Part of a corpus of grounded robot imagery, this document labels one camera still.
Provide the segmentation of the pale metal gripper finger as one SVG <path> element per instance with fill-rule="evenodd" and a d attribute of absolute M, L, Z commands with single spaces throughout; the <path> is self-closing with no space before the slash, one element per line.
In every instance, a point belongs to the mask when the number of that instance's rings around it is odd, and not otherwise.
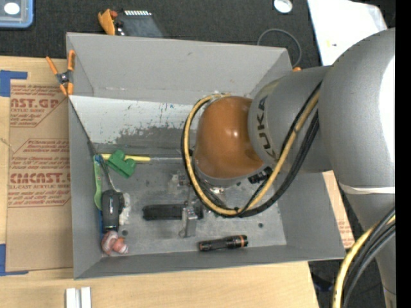
<path fill-rule="evenodd" d="M 186 174 L 177 171 L 171 175 L 169 180 L 169 192 L 177 192 L 182 191 L 188 186 L 188 180 L 186 178 Z"/>
<path fill-rule="evenodd" d="M 181 238 L 194 237 L 197 229 L 197 214 L 193 207 L 185 207 L 182 211 L 182 229 L 179 232 Z"/>

